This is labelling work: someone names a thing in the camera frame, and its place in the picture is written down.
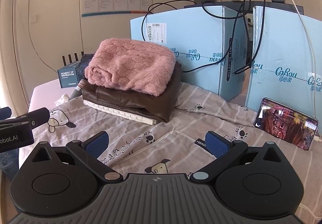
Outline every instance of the gray ribbed surface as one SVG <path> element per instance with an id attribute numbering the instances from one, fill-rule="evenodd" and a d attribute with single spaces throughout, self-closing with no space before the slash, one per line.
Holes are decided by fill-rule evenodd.
<path id="1" fill-rule="evenodd" d="M 130 174 L 120 184 L 104 186 L 96 200 L 81 211 L 60 218 L 19 214 L 11 224 L 255 224 L 224 208 L 206 185 L 189 182 L 183 174 Z M 299 224 L 294 217 L 265 224 Z"/>

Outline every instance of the phone displaying video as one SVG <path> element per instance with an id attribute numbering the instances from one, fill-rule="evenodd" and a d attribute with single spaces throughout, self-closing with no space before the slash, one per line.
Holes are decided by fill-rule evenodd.
<path id="1" fill-rule="evenodd" d="M 318 120 L 264 98 L 254 126 L 297 147 L 308 150 L 318 129 Z"/>

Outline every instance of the cable knit pattern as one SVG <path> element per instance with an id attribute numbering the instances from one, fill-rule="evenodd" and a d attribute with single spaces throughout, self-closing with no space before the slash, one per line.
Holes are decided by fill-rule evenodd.
<path id="1" fill-rule="evenodd" d="M 151 42 L 111 38 L 102 41 L 85 69 L 90 84 L 159 96 L 174 69 L 175 56 Z"/>

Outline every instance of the folded brown leather jacket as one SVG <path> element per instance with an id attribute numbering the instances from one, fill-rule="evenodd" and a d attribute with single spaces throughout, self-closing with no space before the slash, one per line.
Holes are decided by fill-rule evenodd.
<path id="1" fill-rule="evenodd" d="M 83 87 L 82 95 L 84 100 L 98 105 L 133 113 L 157 121 L 168 122 L 177 98 L 181 75 L 181 64 L 176 62 L 172 77 L 165 91 L 158 97 L 131 90 L 109 89 L 92 85 L 89 82 Z"/>

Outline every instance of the blue cardboard box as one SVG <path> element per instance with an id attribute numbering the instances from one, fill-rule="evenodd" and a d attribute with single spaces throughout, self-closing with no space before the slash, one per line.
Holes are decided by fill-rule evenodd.
<path id="1" fill-rule="evenodd" d="M 254 48 L 258 45 L 263 7 L 254 8 Z M 260 49 L 252 66 L 246 106 L 257 111 L 269 98 L 322 121 L 322 22 L 302 16 L 316 55 L 316 83 L 312 51 L 296 13 L 266 8 Z"/>
<path id="2" fill-rule="evenodd" d="M 206 9 L 217 16 L 235 17 L 237 14 L 223 6 L 208 6 Z M 131 20 L 131 37 L 134 40 L 143 40 L 142 21 L 143 17 Z M 214 18 L 202 7 L 192 7 L 147 16 L 143 32 L 146 41 L 170 48 L 182 64 L 183 71 L 188 71 L 222 58 L 228 50 L 233 25 L 234 20 Z M 229 101 L 242 90 L 244 73 L 234 75 L 234 72 L 245 65 L 246 50 L 246 29 L 243 19 L 239 18 L 232 50 L 221 64 L 183 73 L 182 81 Z"/>
<path id="3" fill-rule="evenodd" d="M 57 71 L 61 88 L 76 87 L 80 82 L 82 75 L 76 71 L 79 63 L 80 61 L 72 62 Z"/>

